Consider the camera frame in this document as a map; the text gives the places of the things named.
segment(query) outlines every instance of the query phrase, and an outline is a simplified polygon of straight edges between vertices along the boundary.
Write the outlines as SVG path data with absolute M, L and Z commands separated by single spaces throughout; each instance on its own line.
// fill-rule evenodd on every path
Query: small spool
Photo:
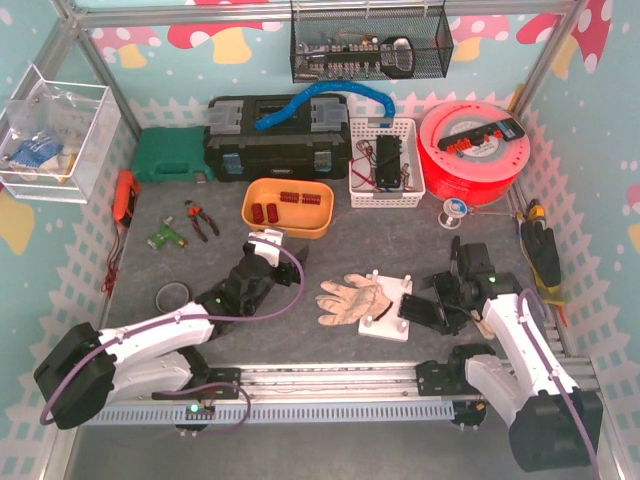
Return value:
M 320 205 L 322 201 L 321 195 L 316 195 L 314 193 L 303 193 L 302 194 L 302 203 L 306 205 Z
M 267 204 L 267 220 L 269 223 L 278 223 L 278 207 L 275 203 Z
M 156 293 L 155 304 L 159 312 L 170 313 L 184 307 L 191 299 L 189 288 L 181 282 L 170 282 Z
M 264 213 L 262 211 L 261 203 L 254 203 L 251 205 L 251 212 L 253 213 L 253 223 L 258 225 L 264 223 Z
M 444 201 L 442 212 L 438 215 L 438 223 L 447 230 L 455 230 L 462 223 L 462 217 L 468 213 L 467 204 L 458 198 Z
M 294 192 L 280 192 L 280 201 L 287 203 L 298 203 L 300 201 L 300 194 Z

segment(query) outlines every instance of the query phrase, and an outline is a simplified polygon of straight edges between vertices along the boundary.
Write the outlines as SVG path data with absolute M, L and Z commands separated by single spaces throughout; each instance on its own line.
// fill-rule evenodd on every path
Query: white basket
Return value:
M 381 124 L 389 123 L 390 127 L 381 127 Z M 351 206 L 353 208 L 415 208 L 424 196 L 426 188 L 424 176 L 422 175 L 422 165 L 418 153 L 416 122 L 411 118 L 352 118 L 351 127 L 351 148 L 352 158 L 362 157 L 362 153 L 357 148 L 359 140 L 369 140 L 371 146 L 376 148 L 377 135 L 397 135 L 402 141 L 400 164 L 409 164 L 409 186 L 412 191 L 405 191 L 403 188 L 390 189 L 389 191 L 374 191 L 374 187 L 364 182 L 361 177 L 354 173 L 368 177 L 368 162 L 361 160 L 351 162 L 349 167 L 349 192 L 351 193 Z
M 57 116 L 65 116 L 69 124 L 76 125 L 76 131 L 86 132 L 86 136 L 76 142 L 75 162 L 61 166 L 60 171 L 10 165 L 6 159 L 18 148 L 20 140 L 12 138 L 9 133 L 0 145 L 0 182 L 15 198 L 87 203 L 118 127 L 120 109 L 109 87 L 54 82 L 42 76 L 25 100 L 37 108 L 39 96 L 50 94 L 51 86 L 81 95 L 74 108 L 65 107 L 56 111 Z

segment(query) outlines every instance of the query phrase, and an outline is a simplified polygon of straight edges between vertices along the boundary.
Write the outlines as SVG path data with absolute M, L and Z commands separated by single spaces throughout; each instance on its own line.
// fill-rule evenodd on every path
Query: metal mesh basket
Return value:
M 294 83 L 446 77 L 453 40 L 444 2 L 429 7 L 354 3 L 328 10 L 317 2 L 292 0 Z

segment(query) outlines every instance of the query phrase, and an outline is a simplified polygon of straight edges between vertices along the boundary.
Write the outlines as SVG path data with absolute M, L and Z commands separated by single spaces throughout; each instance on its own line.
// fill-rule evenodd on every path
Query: gray mat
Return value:
M 456 337 L 411 325 L 409 341 L 396 343 L 359 336 L 357 325 L 323 327 L 322 311 L 314 297 L 322 293 L 320 282 L 339 281 L 347 273 L 365 274 L 374 268 L 381 275 L 419 279 L 449 268 L 451 239 L 463 243 L 486 242 L 498 271 L 511 271 L 531 283 L 528 266 L 517 242 L 515 221 L 506 216 L 468 216 L 454 231 L 441 228 L 437 215 L 442 203 L 428 194 L 415 209 L 352 209 L 346 181 L 328 182 L 336 195 L 334 219 L 319 240 L 289 239 L 296 252 L 309 244 L 307 288 L 288 314 L 265 322 L 238 324 L 226 336 L 199 347 L 209 363 L 297 363 L 348 361 L 445 361 L 454 345 L 483 341 L 474 325 Z M 248 227 L 240 210 L 246 183 L 206 185 L 193 183 L 145 184 L 128 235 L 107 326 L 136 323 L 159 315 L 155 294 L 162 285 L 179 281 L 194 294 L 202 293 L 225 278 L 242 256 Z M 186 216 L 184 201 L 202 205 L 220 227 L 221 236 L 203 243 Z M 507 211 L 506 201 L 492 210 Z M 186 249 L 167 244 L 154 251 L 146 243 L 163 218 L 172 215 L 173 227 L 189 241 Z M 276 286 L 259 313 L 286 305 L 297 286 Z

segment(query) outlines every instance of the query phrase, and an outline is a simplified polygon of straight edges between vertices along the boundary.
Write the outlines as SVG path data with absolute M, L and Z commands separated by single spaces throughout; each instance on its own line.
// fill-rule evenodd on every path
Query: orange tray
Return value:
M 303 193 L 320 195 L 320 205 L 281 202 L 280 192 L 299 193 L 302 200 Z M 331 217 L 333 216 L 333 190 L 324 183 L 305 182 L 302 180 L 283 180 L 280 178 L 261 178 L 247 189 L 242 205 L 242 219 L 251 230 L 265 227 L 276 227 L 286 230 L 292 237 L 316 239 L 327 233 Z M 264 222 L 253 222 L 251 206 L 262 204 Z M 267 204 L 278 206 L 278 223 L 267 220 Z

